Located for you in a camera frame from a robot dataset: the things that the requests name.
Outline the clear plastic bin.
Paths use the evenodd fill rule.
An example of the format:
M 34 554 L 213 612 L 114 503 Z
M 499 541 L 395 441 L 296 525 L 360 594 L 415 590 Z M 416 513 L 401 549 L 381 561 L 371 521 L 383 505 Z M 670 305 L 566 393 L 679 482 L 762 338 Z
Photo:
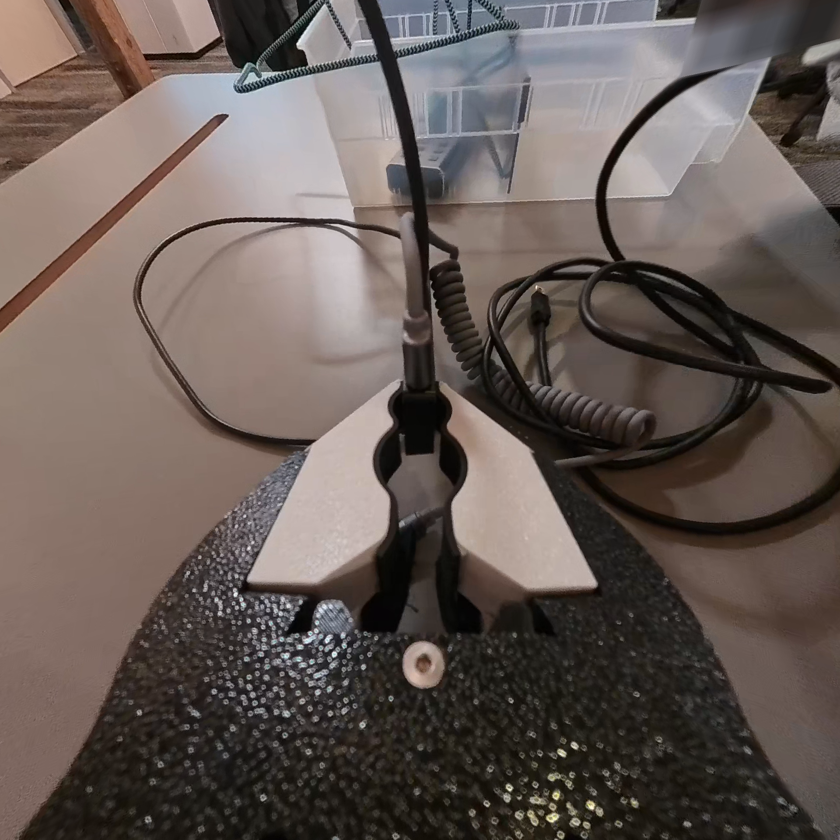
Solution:
M 356 2 L 324 8 L 297 46 L 310 67 L 372 56 Z M 615 141 L 639 110 L 681 76 L 694 21 L 515 29 L 479 35 L 400 60 L 417 145 L 453 144 L 449 193 L 431 203 L 589 200 Z M 428 136 L 427 93 L 453 90 L 460 46 L 516 35 L 529 75 L 520 128 Z M 682 94 L 628 145 L 609 197 L 668 196 L 690 165 L 718 163 L 740 131 L 769 64 L 737 66 Z M 318 74 L 314 86 L 354 207 L 407 205 L 389 192 L 385 167 L 402 152 L 382 70 L 374 63 Z

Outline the wooden post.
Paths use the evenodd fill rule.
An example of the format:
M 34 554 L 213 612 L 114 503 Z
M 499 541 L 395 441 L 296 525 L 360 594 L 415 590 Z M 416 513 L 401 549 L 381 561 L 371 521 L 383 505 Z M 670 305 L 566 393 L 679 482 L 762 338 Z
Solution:
M 71 1 L 124 99 L 154 84 L 152 68 L 114 1 Z

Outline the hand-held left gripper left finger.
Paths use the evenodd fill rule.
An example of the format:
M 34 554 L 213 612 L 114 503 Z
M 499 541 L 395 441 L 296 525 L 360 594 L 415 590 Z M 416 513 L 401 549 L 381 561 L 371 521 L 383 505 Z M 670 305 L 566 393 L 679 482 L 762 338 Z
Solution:
M 404 612 L 404 544 L 390 481 L 403 455 L 394 381 L 312 444 L 246 582 L 256 592 L 339 601 L 366 632 Z

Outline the black usb cable gold plug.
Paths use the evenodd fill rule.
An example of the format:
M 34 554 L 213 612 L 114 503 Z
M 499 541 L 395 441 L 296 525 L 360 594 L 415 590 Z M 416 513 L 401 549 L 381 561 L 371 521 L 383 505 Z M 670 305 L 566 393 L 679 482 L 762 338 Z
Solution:
M 478 377 L 491 400 L 523 424 L 557 437 L 574 454 L 574 468 L 597 496 L 632 518 L 669 530 L 712 536 L 742 536 L 792 524 L 838 496 L 838 468 L 814 491 L 787 507 L 736 521 L 680 518 L 645 508 L 622 497 L 595 473 L 596 466 L 629 471 L 658 466 L 687 455 L 742 419 L 770 386 L 823 395 L 838 391 L 838 365 L 803 343 L 755 318 L 731 308 L 709 287 L 687 273 L 624 254 L 613 233 L 607 188 L 627 146 L 649 121 L 672 101 L 723 69 L 696 73 L 670 82 L 656 94 L 619 135 L 608 152 L 595 189 L 595 216 L 609 259 L 579 258 L 555 262 L 529 276 L 512 280 L 491 297 L 488 334 L 479 339 L 477 362 L 469 377 Z M 581 283 L 577 312 L 582 326 L 616 350 L 690 371 L 719 375 L 732 381 L 726 402 L 708 422 L 687 432 L 656 438 L 649 421 L 620 422 L 611 407 L 583 406 L 581 400 L 552 384 L 528 381 L 512 360 L 502 327 L 513 305 L 541 280 Z M 699 356 L 630 337 L 606 326 L 595 314 L 593 297 L 599 286 L 618 285 L 639 291 L 660 314 L 711 351 Z

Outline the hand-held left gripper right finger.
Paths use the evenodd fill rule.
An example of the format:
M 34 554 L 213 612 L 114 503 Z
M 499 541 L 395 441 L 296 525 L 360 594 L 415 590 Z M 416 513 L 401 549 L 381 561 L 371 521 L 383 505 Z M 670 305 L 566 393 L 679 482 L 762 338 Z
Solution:
M 448 632 L 481 632 L 508 606 L 597 593 L 534 453 L 451 387 L 439 395 L 444 504 L 436 592 Z

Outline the white cabinet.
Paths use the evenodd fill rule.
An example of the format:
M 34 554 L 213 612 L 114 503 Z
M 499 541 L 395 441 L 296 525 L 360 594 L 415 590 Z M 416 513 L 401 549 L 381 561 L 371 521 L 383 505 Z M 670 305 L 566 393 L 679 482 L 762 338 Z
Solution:
M 197 56 L 220 40 L 206 1 L 116 1 L 147 57 Z M 2 97 L 93 49 L 90 27 L 69 1 L 1 2 Z

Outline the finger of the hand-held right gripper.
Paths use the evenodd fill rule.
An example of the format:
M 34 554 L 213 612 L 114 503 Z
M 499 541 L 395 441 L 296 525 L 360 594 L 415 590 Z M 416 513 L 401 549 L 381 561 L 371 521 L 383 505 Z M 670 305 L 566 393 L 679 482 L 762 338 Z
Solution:
M 838 1 L 703 1 L 684 74 L 726 69 L 838 40 Z

